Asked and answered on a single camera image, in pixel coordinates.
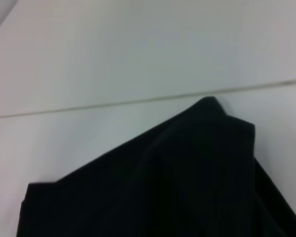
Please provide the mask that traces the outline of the black t-shirt with FREE print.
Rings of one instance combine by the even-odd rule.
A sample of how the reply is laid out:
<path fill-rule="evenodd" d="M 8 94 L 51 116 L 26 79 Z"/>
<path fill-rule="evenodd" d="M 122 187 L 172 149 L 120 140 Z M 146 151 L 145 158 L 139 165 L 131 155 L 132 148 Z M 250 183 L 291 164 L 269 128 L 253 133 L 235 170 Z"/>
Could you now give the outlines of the black t-shirt with FREE print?
<path fill-rule="evenodd" d="M 254 145 L 252 123 L 203 98 L 56 182 L 30 184 L 16 237 L 296 237 Z"/>

